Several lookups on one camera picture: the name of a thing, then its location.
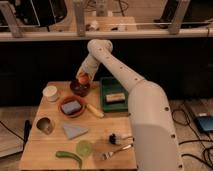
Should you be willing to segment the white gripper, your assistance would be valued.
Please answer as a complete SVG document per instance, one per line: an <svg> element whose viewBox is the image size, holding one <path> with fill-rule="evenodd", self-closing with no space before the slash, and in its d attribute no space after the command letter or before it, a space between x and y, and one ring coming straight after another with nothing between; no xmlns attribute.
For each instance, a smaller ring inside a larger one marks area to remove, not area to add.
<svg viewBox="0 0 213 171"><path fill-rule="evenodd" d="M95 74L97 73L99 68L99 61L95 59L93 56L88 55L84 61L82 62L78 72L76 74L77 79L83 79L87 77L88 81L92 81L94 79Z"/></svg>

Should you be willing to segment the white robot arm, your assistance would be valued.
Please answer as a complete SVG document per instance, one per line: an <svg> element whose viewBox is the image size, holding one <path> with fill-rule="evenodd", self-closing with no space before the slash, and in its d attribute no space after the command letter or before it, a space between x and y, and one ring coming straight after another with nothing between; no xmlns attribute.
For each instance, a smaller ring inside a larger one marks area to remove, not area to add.
<svg viewBox="0 0 213 171"><path fill-rule="evenodd" d="M93 39L76 78L90 83L100 64L129 93L128 112L139 171L184 171L169 102L164 90L115 58L109 40Z"/></svg>

